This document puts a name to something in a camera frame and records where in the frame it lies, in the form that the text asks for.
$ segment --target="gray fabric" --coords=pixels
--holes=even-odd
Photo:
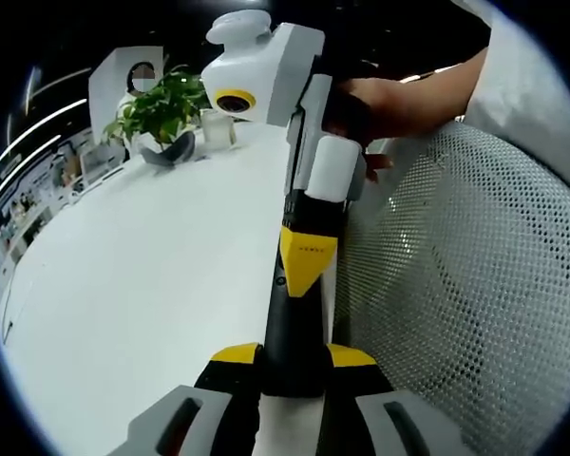
[[[570,405],[570,190],[451,123],[390,145],[351,206],[334,340],[441,409],[480,454],[529,454]]]

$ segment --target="potted plant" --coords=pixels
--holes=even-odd
[[[211,107],[200,76],[184,71],[170,71],[152,89],[129,102],[122,115],[104,129],[105,140],[127,139],[149,133],[170,156],[169,148],[185,131],[198,123],[200,110]]]

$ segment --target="white wall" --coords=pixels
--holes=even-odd
[[[119,101],[126,93],[126,76],[138,62],[150,62],[157,78],[162,77],[162,47],[118,47],[88,78],[88,108],[93,138],[101,142],[104,128],[116,116]]]

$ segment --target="black ceiling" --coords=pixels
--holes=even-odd
[[[43,0],[0,8],[9,18],[0,40],[0,152],[7,146],[9,116],[14,139],[87,96],[90,72],[43,90],[30,100],[26,113],[32,67],[38,90],[75,71],[94,69],[114,48],[162,45],[169,65],[188,64],[200,71],[219,53],[204,41],[204,33],[216,17],[231,10],[265,9],[274,23],[325,30],[325,53],[340,77],[401,79],[461,62],[488,40],[487,27],[449,0]],[[88,126],[83,104],[29,135],[12,155],[25,157],[57,134],[65,139]]]

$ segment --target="white sleeve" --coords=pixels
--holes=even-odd
[[[451,0],[457,7],[479,17],[488,27],[492,27],[494,7],[485,0]]]

